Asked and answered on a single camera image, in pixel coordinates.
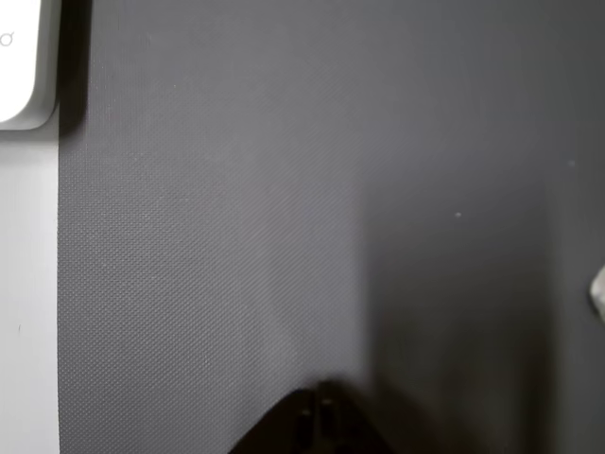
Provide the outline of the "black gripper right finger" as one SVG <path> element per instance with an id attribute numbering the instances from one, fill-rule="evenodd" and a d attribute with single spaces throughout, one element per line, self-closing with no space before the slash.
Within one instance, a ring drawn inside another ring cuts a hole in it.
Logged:
<path id="1" fill-rule="evenodd" d="M 393 449 L 372 421 L 335 382 L 317 389 L 317 452 L 388 454 Z"/>

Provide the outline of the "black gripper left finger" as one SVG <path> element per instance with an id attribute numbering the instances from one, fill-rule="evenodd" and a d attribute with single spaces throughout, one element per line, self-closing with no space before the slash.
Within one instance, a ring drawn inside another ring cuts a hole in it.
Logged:
<path id="1" fill-rule="evenodd" d="M 231 453 L 308 453 L 315 439 L 315 406 L 315 392 L 295 390 L 267 411 Z"/>

